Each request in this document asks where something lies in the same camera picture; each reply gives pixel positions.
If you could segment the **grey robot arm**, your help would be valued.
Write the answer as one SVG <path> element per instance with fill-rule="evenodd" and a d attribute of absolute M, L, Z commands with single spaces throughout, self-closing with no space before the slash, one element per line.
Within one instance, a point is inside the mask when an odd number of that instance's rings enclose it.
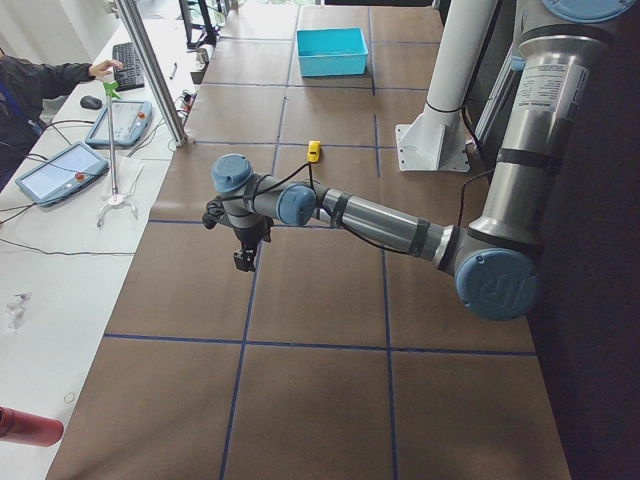
<path fill-rule="evenodd" d="M 612 44 L 630 1 L 520 1 L 506 64 L 520 79 L 483 211 L 467 227 L 440 226 L 309 179 L 256 173 L 230 153 L 211 167 L 216 195 L 203 217 L 225 225 L 251 271 L 275 222 L 316 219 L 371 245 L 433 262 L 455 279 L 477 316 L 518 318 L 535 304 L 542 253 L 540 223 L 559 174 L 589 74 Z"/>

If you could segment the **person dark sleeve forearm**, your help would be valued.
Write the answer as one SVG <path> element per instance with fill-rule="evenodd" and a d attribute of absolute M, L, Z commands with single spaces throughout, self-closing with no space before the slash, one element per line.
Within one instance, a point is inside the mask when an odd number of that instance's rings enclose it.
<path fill-rule="evenodd" d="M 90 64 L 35 64 L 8 55 L 1 58 L 1 172 L 15 170 L 46 129 L 43 101 L 69 95 L 94 80 Z"/>

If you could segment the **person hand at keyboard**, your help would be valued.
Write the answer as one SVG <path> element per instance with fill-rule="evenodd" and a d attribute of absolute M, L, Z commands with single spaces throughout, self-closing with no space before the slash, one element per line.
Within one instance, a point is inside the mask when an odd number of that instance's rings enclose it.
<path fill-rule="evenodd" d="M 114 59 L 104 60 L 100 63 L 90 65 L 88 75 L 95 79 L 102 79 L 108 75 L 112 75 L 115 69 L 121 69 L 123 64 Z"/>

